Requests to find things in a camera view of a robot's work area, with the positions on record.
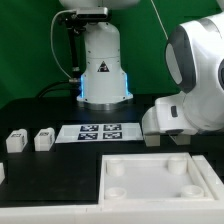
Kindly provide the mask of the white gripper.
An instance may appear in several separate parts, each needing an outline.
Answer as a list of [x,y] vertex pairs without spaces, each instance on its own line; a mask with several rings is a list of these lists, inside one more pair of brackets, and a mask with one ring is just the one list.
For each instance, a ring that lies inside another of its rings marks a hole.
[[183,92],[156,99],[155,105],[148,109],[142,118],[143,134],[195,135],[197,129],[184,115],[184,99]]

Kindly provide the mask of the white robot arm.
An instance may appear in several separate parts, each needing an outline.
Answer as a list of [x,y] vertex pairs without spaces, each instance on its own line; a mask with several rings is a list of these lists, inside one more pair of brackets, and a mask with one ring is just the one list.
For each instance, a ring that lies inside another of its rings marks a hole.
[[182,23],[162,43],[146,29],[141,0],[59,0],[84,32],[85,68],[78,102],[118,105],[140,83],[159,91],[168,78],[179,92],[155,100],[141,119],[146,135],[224,129],[224,0],[218,14]]

